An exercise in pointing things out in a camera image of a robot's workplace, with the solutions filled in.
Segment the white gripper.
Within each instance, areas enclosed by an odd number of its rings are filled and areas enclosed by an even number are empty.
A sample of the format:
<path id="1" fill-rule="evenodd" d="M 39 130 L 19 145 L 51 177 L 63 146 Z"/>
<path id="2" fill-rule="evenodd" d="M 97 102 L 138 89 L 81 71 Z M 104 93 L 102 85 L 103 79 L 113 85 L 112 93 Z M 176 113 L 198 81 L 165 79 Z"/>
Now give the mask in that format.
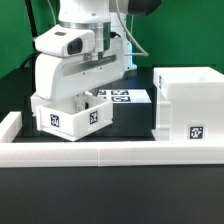
<path id="1" fill-rule="evenodd" d="M 35 66 L 36 92 L 44 100 L 60 101 L 121 79 L 124 73 L 122 39 L 112 38 L 111 48 L 95 61 L 84 61 L 83 55 L 59 58 L 40 54 Z M 76 112 L 83 110 L 83 95 L 77 95 Z"/>

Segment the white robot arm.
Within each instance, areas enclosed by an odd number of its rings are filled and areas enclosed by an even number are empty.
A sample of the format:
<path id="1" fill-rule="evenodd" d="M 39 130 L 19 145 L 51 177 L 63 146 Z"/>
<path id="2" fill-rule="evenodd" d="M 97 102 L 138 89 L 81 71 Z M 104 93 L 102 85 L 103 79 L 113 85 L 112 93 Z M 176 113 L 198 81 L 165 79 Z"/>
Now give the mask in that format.
<path id="1" fill-rule="evenodd" d="M 111 14 L 148 16 L 163 0 L 60 0 L 59 23 L 35 39 L 36 95 L 55 103 L 124 76 L 125 50 Z"/>

